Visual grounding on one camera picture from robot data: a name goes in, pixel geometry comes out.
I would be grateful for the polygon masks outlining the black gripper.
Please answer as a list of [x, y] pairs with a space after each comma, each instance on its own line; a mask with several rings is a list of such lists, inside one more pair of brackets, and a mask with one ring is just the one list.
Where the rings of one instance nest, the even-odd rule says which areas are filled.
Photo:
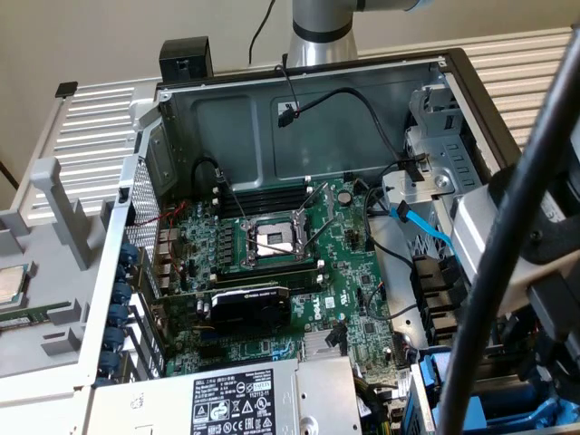
[[579, 215], [568, 217], [552, 198], [541, 202], [522, 257], [553, 268], [532, 280], [530, 303], [549, 338], [579, 356]]

